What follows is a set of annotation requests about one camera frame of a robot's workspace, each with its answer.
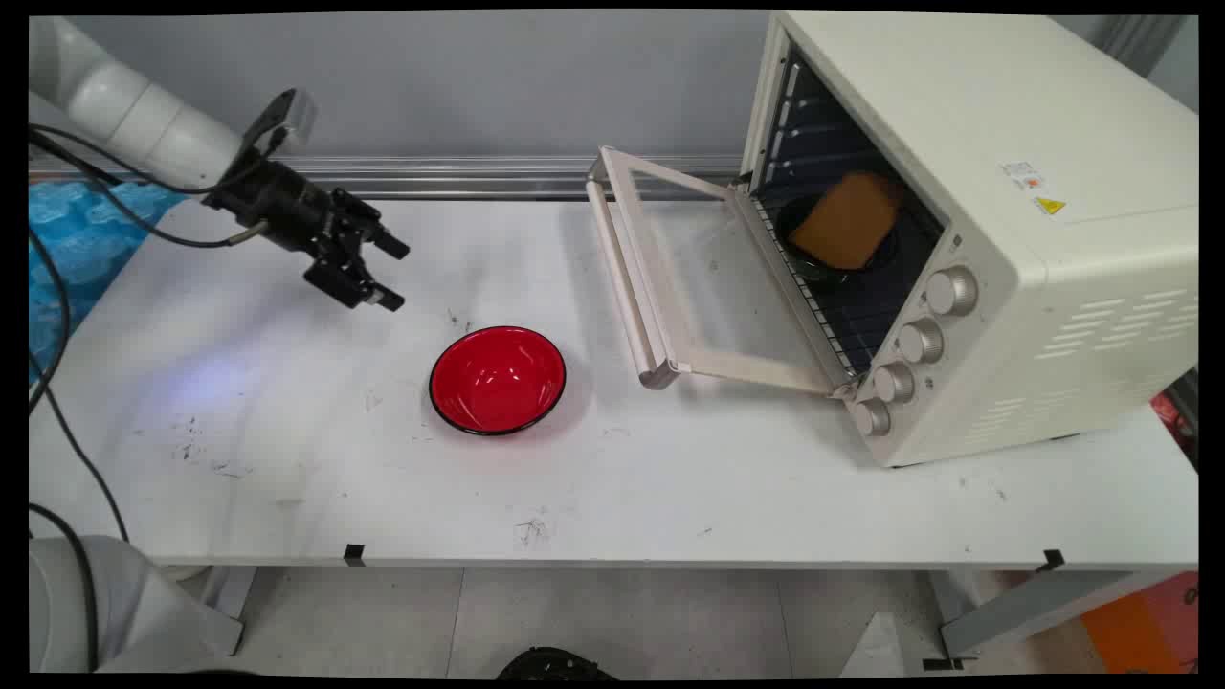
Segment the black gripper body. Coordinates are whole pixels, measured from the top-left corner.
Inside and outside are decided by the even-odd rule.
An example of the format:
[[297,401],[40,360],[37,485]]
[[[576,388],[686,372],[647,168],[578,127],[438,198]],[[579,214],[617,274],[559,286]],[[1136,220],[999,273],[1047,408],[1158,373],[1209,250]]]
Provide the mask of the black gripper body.
[[303,280],[312,286],[375,286],[363,246],[379,243],[381,212],[341,188],[332,191],[281,162],[258,161],[254,173],[203,197],[232,213],[245,230],[285,253],[304,254]]

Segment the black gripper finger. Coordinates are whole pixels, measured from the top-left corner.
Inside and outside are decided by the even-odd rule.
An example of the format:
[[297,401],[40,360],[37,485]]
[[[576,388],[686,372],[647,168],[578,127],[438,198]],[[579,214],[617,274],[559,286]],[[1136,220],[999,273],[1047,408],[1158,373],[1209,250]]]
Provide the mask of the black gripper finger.
[[381,223],[368,223],[363,229],[363,240],[372,243],[376,248],[394,257],[394,260],[403,260],[407,254],[412,253],[412,248],[403,243],[401,239],[394,238],[394,235],[387,230]]
[[397,311],[404,304],[404,298],[401,294],[379,283],[377,280],[372,280],[363,265],[353,262],[334,264],[315,260],[303,273],[303,280],[349,309],[366,302],[390,311]]

